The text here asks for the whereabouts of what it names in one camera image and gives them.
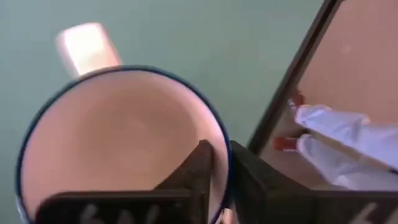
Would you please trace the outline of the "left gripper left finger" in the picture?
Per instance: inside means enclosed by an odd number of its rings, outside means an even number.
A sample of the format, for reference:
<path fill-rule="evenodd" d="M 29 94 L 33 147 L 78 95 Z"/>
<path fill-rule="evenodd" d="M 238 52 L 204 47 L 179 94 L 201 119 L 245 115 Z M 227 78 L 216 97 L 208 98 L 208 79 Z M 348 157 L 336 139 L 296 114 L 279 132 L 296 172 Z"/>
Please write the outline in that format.
<path fill-rule="evenodd" d="M 55 194 L 35 224 L 207 224 L 212 162 L 213 147 L 201 140 L 154 189 Z"/>

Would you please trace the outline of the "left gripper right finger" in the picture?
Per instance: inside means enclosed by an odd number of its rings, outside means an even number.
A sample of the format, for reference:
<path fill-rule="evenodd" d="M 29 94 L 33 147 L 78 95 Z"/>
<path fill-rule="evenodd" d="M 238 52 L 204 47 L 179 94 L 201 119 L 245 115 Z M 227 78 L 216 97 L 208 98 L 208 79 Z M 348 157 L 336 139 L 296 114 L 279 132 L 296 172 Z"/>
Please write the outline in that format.
<path fill-rule="evenodd" d="M 240 224 L 398 224 L 398 193 L 315 191 L 231 142 Z"/>

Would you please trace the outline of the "white mug dark blue rim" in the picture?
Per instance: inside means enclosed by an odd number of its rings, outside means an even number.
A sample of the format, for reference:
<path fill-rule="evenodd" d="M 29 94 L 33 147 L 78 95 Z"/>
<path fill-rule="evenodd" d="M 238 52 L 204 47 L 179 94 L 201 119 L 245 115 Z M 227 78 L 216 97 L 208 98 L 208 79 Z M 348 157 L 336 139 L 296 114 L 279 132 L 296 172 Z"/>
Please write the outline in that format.
<path fill-rule="evenodd" d="M 229 197 L 231 146 L 208 99 L 182 78 L 124 65 L 103 26 L 90 22 L 57 35 L 73 80 L 34 116 L 16 164 L 24 224 L 62 192 L 152 190 L 201 140 L 213 147 L 208 223 Z"/>

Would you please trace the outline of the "white red-tipped strip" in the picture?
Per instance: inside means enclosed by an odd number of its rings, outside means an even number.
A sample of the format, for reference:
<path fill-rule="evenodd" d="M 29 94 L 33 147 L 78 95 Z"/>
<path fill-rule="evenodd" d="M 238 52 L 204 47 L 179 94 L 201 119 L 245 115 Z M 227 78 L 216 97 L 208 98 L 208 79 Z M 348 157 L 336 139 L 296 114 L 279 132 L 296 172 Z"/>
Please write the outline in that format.
<path fill-rule="evenodd" d="M 299 153 L 331 185 L 349 190 L 398 192 L 397 174 L 360 164 L 309 134 L 278 137 L 272 146 L 278 151 Z"/>
<path fill-rule="evenodd" d="M 306 105 L 300 92 L 294 93 L 287 103 L 298 125 L 398 170 L 398 123 L 374 123 L 363 113 Z"/>

